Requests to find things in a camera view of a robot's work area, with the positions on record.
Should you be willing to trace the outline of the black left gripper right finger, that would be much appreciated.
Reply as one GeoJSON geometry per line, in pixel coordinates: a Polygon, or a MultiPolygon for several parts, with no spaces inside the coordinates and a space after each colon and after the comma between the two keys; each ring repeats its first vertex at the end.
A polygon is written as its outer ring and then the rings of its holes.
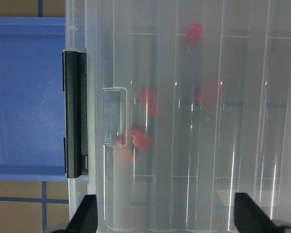
{"type": "Polygon", "coordinates": [[[240,233],[281,232],[246,193],[235,193],[234,224],[240,233]]]}

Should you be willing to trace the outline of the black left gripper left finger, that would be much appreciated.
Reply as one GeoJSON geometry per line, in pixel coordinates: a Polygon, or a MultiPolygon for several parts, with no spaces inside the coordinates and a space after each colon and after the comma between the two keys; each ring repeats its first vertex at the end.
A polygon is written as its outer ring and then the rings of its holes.
{"type": "Polygon", "coordinates": [[[96,233],[98,212],[96,195],[85,195],[66,228],[67,233],[96,233]]]}

